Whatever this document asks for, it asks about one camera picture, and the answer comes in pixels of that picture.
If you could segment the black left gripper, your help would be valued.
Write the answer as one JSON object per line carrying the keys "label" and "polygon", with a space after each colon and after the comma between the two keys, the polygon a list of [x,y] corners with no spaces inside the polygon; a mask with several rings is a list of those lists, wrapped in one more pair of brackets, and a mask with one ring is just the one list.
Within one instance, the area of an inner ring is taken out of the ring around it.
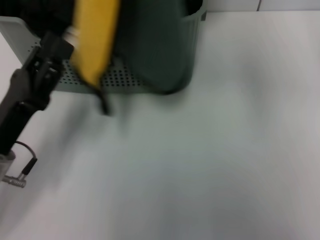
{"label": "black left gripper", "polygon": [[23,69],[13,73],[9,89],[0,103],[0,154],[8,155],[33,114],[45,110],[65,72],[74,47],[64,38],[47,32],[33,48]]}

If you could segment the yellow towel with black edge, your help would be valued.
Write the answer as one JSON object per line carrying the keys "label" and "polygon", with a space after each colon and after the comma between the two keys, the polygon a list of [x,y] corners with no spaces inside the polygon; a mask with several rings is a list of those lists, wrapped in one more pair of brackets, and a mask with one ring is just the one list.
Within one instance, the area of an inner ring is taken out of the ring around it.
{"label": "yellow towel with black edge", "polygon": [[184,0],[75,0],[70,60],[105,115],[112,111],[101,79],[115,54],[156,94],[174,94],[189,84],[184,7]]}

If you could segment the green perforated storage box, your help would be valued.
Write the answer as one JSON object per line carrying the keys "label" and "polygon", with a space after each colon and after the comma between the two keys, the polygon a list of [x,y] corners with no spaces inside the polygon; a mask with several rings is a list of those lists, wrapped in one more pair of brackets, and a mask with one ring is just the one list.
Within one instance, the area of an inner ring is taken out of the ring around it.
{"label": "green perforated storage box", "polygon": [[[183,33],[186,34],[187,56],[190,58],[190,66],[184,78],[184,84],[191,81],[194,69],[195,55],[198,43],[201,21],[206,19],[207,0],[200,0],[199,6],[192,9],[182,20]],[[16,57],[23,64],[32,50],[40,45],[40,38],[30,31],[25,22],[17,17],[0,16],[0,33],[5,38]],[[74,72],[69,61],[64,61],[65,72],[60,78],[55,90],[60,92],[71,92],[90,94],[91,91]],[[107,71],[101,78],[103,89],[107,93],[148,93],[143,80],[130,70],[128,65],[119,57],[115,56]]]}

